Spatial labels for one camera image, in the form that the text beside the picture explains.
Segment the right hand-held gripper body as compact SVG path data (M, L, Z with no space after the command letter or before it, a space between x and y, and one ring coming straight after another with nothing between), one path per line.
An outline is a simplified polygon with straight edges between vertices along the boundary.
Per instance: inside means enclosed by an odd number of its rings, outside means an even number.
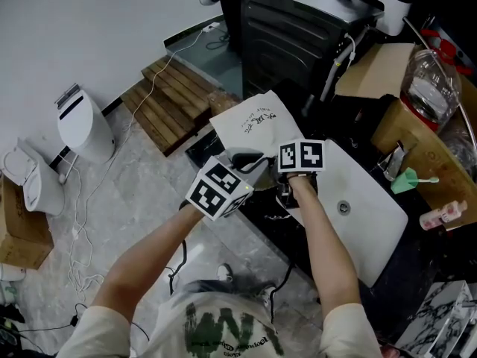
M325 142L315 139L296 139L279 146L277 155L277 198L284 208L297 208L289 174L316 178L325 170Z

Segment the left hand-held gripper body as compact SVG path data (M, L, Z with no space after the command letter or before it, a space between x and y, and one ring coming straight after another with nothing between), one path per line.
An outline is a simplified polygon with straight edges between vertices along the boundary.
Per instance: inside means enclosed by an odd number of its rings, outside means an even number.
M198 171L186 200L215 221L236 211L253 191L251 184L211 156Z

